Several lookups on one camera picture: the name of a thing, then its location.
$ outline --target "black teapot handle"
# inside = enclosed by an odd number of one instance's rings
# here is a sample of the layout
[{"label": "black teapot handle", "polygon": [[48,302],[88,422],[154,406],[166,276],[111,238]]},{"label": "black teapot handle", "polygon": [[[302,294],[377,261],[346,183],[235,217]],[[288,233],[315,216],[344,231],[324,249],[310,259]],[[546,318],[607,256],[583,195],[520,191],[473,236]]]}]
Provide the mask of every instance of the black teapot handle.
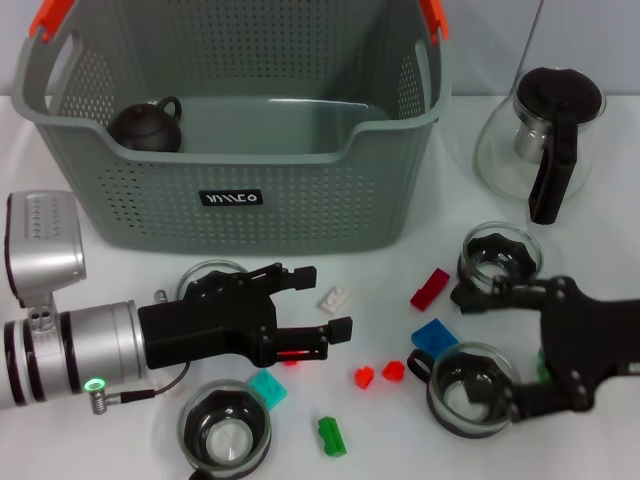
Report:
[{"label": "black teapot handle", "polygon": [[[418,362],[424,364],[424,366],[427,367],[428,370],[425,370],[424,367]],[[431,355],[428,355],[419,348],[416,348],[413,352],[411,352],[411,355],[409,355],[409,358],[407,358],[407,367],[409,367],[409,370],[411,370],[413,374],[424,383],[429,383],[429,381],[431,380],[431,370],[433,370],[433,366],[435,365],[435,363],[436,362],[433,358],[431,358]]]},{"label": "black teapot handle", "polygon": [[200,469],[193,472],[193,474],[191,474],[191,476],[189,477],[189,480],[212,480],[212,479],[213,477],[211,475],[209,475],[204,470],[200,470]]},{"label": "black teapot handle", "polygon": [[161,110],[164,110],[165,108],[167,108],[167,105],[169,105],[170,103],[173,103],[175,107],[175,112],[173,113],[173,119],[176,122],[179,122],[180,118],[182,117],[182,104],[180,103],[180,100],[178,100],[176,97],[167,97],[163,100],[160,100],[156,104],[156,107],[158,107]]},{"label": "black teapot handle", "polygon": [[540,170],[529,195],[531,221],[556,221],[571,174],[578,160],[578,122],[572,114],[558,113],[545,142]]}]

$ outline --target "basket handle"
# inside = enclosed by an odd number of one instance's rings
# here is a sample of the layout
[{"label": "basket handle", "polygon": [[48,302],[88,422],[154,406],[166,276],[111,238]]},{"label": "basket handle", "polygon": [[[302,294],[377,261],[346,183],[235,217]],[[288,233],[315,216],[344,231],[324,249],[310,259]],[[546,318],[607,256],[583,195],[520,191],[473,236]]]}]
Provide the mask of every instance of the basket handle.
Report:
[{"label": "basket handle", "polygon": [[[431,107],[428,114],[433,119],[438,119],[449,108],[451,103],[452,89],[452,68],[451,68],[451,45],[448,41],[443,41],[438,47],[440,50],[440,91],[438,92],[438,100]],[[430,75],[429,57],[427,55],[427,46],[424,39],[419,39],[415,46],[416,58],[418,59],[418,69],[420,76],[427,78]],[[429,96],[428,92],[424,92],[425,98]]]},{"label": "basket handle", "polygon": [[73,2],[74,0],[44,0],[31,23],[29,36],[33,38],[38,31],[38,27],[43,27],[46,31],[42,34],[42,41],[49,43],[49,40],[58,32],[69,10],[71,10]]},{"label": "basket handle", "polygon": [[420,8],[422,8],[422,14],[429,27],[431,44],[438,45],[440,42],[438,29],[440,29],[442,38],[448,40],[449,24],[447,23],[447,15],[440,0],[420,0]]}]

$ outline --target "teapot black lid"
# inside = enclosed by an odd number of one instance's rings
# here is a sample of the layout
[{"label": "teapot black lid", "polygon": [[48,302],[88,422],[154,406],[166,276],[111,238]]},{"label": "teapot black lid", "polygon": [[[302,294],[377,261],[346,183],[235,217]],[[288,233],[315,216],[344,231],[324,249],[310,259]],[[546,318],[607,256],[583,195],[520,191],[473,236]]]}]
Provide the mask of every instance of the teapot black lid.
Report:
[{"label": "teapot black lid", "polygon": [[590,122],[600,113],[603,97],[586,75],[572,69],[536,68],[518,84],[518,100],[533,115],[553,122],[558,113],[570,113],[578,124]]}]

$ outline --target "glass cup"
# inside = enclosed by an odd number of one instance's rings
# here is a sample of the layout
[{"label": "glass cup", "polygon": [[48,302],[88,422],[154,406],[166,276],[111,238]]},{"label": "glass cup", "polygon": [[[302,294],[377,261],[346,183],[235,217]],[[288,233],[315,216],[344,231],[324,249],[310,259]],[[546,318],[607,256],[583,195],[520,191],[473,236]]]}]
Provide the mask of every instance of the glass cup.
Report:
[{"label": "glass cup", "polygon": [[540,273],[542,264],[542,249],[534,237],[511,223],[489,222],[465,237],[458,278],[489,292],[498,277],[514,284],[527,283]]},{"label": "glass cup", "polygon": [[248,272],[242,265],[230,260],[207,260],[206,262],[199,263],[187,270],[182,278],[180,278],[178,287],[176,288],[176,300],[182,300],[184,298],[185,293],[187,293],[187,288],[191,283],[197,282],[213,271],[222,273]]},{"label": "glass cup", "polygon": [[178,443],[196,470],[191,480],[245,477],[269,451],[269,410],[246,383],[209,383],[182,409]]},{"label": "glass cup", "polygon": [[511,417],[504,403],[495,405],[469,400],[468,388],[487,388],[500,398],[518,375],[507,358],[483,343],[459,343],[438,359],[416,349],[407,359],[409,369],[427,384],[427,405],[449,432],[463,438],[487,438],[506,427]]}]

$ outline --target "blue toy brick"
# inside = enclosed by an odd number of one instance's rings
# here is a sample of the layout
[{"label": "blue toy brick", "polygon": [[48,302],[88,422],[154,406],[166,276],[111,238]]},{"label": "blue toy brick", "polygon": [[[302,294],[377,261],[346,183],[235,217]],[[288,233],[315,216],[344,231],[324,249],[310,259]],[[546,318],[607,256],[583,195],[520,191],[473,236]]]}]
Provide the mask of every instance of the blue toy brick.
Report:
[{"label": "blue toy brick", "polygon": [[271,410],[287,396],[287,389],[280,385],[273,375],[261,370],[249,380],[249,386],[260,394]]},{"label": "blue toy brick", "polygon": [[420,330],[413,332],[411,341],[420,350],[428,353],[434,360],[447,348],[458,343],[456,337],[437,318],[427,323]]}]

